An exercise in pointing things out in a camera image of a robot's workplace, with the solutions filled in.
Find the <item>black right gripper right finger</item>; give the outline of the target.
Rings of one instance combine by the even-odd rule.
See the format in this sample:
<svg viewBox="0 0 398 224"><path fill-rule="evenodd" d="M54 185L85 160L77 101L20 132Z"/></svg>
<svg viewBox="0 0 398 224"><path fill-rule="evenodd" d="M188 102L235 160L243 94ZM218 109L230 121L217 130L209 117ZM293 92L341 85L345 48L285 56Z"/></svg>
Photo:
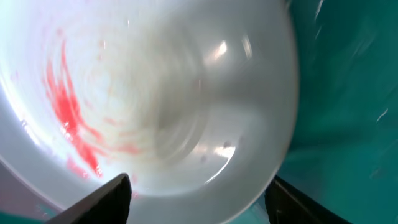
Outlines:
<svg viewBox="0 0 398 224"><path fill-rule="evenodd" d="M350 224L278 176L264 198L270 224Z"/></svg>

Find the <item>light blue plate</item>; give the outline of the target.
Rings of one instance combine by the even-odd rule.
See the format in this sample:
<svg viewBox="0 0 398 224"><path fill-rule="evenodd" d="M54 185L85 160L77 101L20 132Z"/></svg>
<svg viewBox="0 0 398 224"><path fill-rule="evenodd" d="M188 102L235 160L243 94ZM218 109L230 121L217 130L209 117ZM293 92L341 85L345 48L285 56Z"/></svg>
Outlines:
<svg viewBox="0 0 398 224"><path fill-rule="evenodd" d="M1 161L61 210L126 173L129 223L228 223L298 94L284 1L1 1Z"/></svg>

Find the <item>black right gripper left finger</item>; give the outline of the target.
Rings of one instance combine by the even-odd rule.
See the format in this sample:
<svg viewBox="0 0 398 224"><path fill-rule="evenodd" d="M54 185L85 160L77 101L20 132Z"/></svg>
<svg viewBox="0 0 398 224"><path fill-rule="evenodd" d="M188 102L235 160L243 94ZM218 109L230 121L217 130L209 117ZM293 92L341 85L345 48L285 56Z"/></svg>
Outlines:
<svg viewBox="0 0 398 224"><path fill-rule="evenodd" d="M132 199L129 176L119 174L46 224L126 224Z"/></svg>

